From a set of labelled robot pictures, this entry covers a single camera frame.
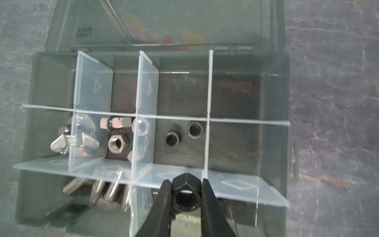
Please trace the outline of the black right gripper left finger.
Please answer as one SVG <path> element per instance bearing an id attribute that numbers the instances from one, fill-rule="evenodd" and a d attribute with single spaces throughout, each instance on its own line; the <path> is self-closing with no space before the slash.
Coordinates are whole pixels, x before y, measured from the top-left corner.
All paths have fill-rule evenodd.
<path id="1" fill-rule="evenodd" d="M 170 237 L 172 222 L 172 183 L 163 181 L 158 195 L 136 237 Z"/>

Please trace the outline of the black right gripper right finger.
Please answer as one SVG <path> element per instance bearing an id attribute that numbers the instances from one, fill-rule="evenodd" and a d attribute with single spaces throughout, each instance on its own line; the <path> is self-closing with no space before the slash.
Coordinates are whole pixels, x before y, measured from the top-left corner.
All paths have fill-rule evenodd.
<path id="1" fill-rule="evenodd" d="M 201 186 L 201 236 L 236 237 L 208 179 L 203 179 Z"/>

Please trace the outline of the black hex nut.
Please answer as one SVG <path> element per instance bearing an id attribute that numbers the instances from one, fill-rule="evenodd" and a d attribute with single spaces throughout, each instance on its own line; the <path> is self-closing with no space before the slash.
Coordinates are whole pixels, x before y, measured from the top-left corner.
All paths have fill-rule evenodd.
<path id="1" fill-rule="evenodd" d="M 200 122 L 194 121 L 189 123 L 187 133 L 192 139 L 199 139 L 203 135 L 203 126 Z"/>
<path id="2" fill-rule="evenodd" d="M 173 207 L 179 212 L 192 212 L 201 206 L 201 180 L 183 173 L 172 182 Z"/>
<path id="3" fill-rule="evenodd" d="M 163 141 L 165 147 L 175 149 L 180 143 L 180 136 L 176 132 L 170 131 L 164 136 Z"/>

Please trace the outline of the silver hex bolt large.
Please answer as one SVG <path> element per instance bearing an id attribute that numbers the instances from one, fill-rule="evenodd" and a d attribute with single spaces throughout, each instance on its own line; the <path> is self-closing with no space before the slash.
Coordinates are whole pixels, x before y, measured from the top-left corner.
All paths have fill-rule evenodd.
<path id="1" fill-rule="evenodd" d="M 116 199 L 121 188 L 121 177 L 123 171 L 118 171 L 116 175 L 116 181 L 111 183 L 106 192 L 102 194 L 97 202 L 97 207 L 101 210 L 113 210 L 117 206 Z"/>

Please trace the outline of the silver hex nut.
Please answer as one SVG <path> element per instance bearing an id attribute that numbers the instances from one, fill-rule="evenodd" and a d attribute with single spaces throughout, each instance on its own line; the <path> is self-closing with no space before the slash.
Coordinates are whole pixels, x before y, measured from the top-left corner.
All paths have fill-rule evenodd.
<path id="1" fill-rule="evenodd" d="M 107 117 L 101 118 L 100 128 L 101 129 L 123 129 L 132 126 L 132 118 L 130 117 Z"/>
<path id="2" fill-rule="evenodd" d="M 127 155 L 127 159 L 133 163 L 133 162 L 137 162 L 140 160 L 140 154 L 138 152 L 134 152 L 134 151 L 131 151 L 128 155 Z"/>
<path id="3" fill-rule="evenodd" d="M 135 118 L 132 122 L 132 131 L 138 136 L 144 136 L 148 134 L 150 123 L 146 118 Z"/>
<path id="4" fill-rule="evenodd" d="M 123 154 L 129 147 L 129 139 L 126 134 L 112 135 L 108 140 L 108 148 L 113 154 Z"/>

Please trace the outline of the silver wing nut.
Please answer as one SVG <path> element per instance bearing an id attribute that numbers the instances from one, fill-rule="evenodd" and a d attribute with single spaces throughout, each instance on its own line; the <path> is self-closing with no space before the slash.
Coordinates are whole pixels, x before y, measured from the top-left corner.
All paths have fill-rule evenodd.
<path id="1" fill-rule="evenodd" d="M 75 118 L 73 118 L 73 116 L 69 117 L 66 122 L 66 125 L 58 129 L 58 135 L 60 136 L 62 134 L 70 134 L 73 122 L 76 126 L 78 126 L 79 128 L 83 128 L 86 131 L 96 131 L 96 125 L 89 115 L 76 114 Z"/>
<path id="2" fill-rule="evenodd" d="M 74 136 L 71 134 L 61 134 L 56 140 L 50 144 L 50 149 L 61 155 L 67 154 L 70 151 L 70 145 L 74 141 Z"/>
<path id="3" fill-rule="evenodd" d="M 91 137 L 87 133 L 79 133 L 75 142 L 75 155 L 80 158 L 88 157 L 99 146 L 100 144 L 96 138 Z"/>

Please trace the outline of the black hex bolt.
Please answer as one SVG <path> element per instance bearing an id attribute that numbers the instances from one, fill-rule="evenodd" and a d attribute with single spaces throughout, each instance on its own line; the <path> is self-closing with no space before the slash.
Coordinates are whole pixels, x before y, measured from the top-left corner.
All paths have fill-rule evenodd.
<path id="1" fill-rule="evenodd" d="M 228 198 L 218 198 L 227 219 L 240 225 L 257 226 L 257 204 Z"/>

